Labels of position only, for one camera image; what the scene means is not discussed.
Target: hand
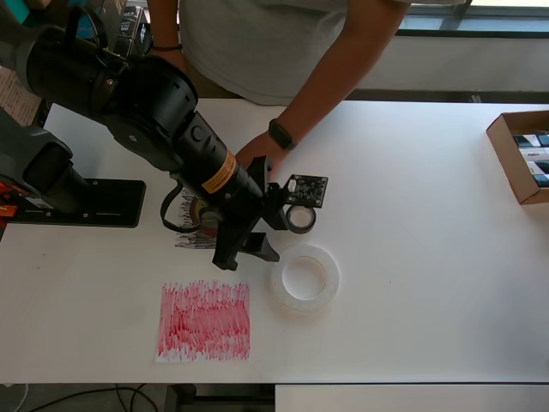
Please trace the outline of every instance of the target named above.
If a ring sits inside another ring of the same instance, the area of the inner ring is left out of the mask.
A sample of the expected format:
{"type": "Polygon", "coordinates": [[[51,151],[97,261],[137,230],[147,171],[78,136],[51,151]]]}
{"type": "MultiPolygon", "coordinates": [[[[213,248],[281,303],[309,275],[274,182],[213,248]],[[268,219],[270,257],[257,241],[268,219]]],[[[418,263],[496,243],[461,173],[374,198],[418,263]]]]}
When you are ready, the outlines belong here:
{"type": "Polygon", "coordinates": [[[166,60],[172,66],[177,67],[181,71],[185,72],[186,63],[183,52],[180,50],[170,50],[170,51],[156,51],[153,50],[153,54],[160,58],[166,60]]]}
{"type": "Polygon", "coordinates": [[[288,152],[282,149],[276,142],[264,132],[246,144],[238,153],[237,160],[244,167],[248,167],[256,157],[267,156],[273,169],[268,174],[274,176],[288,152]]]}

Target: drawing on paper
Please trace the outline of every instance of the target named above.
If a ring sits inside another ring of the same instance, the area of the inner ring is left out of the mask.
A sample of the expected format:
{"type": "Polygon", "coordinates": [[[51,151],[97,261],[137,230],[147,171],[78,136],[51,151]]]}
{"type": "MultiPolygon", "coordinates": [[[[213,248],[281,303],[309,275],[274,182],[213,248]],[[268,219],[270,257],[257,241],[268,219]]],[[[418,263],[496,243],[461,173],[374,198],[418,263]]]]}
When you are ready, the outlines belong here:
{"type": "Polygon", "coordinates": [[[162,289],[157,362],[250,357],[250,285],[217,281],[162,289]]]}
{"type": "Polygon", "coordinates": [[[219,216],[208,210],[208,205],[186,188],[181,191],[180,199],[179,225],[194,227],[200,223],[200,228],[193,233],[178,234],[175,246],[186,249],[215,249],[219,216]]]}

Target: open box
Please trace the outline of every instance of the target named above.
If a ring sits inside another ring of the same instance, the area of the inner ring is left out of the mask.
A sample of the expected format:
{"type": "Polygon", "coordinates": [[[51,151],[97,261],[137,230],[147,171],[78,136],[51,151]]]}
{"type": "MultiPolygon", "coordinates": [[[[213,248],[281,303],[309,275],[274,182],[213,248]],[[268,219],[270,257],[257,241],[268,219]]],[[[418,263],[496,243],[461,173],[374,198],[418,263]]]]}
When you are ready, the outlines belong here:
{"type": "Polygon", "coordinates": [[[538,186],[513,138],[539,130],[549,130],[549,111],[503,113],[486,131],[520,204],[549,202],[549,187],[538,186]]]}

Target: window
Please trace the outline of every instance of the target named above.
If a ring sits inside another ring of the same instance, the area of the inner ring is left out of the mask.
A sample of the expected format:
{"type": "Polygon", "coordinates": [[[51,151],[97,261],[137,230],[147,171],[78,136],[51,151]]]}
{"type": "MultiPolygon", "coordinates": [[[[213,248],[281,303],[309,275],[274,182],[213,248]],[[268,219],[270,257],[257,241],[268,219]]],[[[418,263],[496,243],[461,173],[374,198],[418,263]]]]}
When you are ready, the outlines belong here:
{"type": "Polygon", "coordinates": [[[549,0],[467,0],[457,6],[414,4],[401,29],[505,32],[510,37],[539,37],[542,33],[541,37],[549,37],[549,0]]]}

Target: orange label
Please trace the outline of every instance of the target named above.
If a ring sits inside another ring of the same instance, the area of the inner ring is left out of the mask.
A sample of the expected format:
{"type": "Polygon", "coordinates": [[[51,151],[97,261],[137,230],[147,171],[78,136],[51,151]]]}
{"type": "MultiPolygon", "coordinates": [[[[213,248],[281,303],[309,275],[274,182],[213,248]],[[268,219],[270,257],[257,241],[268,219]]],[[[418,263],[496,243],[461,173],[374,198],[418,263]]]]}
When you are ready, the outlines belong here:
{"type": "Polygon", "coordinates": [[[221,189],[232,177],[234,169],[237,167],[237,160],[229,150],[226,151],[226,158],[214,176],[202,183],[202,187],[211,195],[221,189]]]}
{"type": "Polygon", "coordinates": [[[17,206],[2,205],[0,206],[0,217],[14,217],[17,213],[17,206]]]}

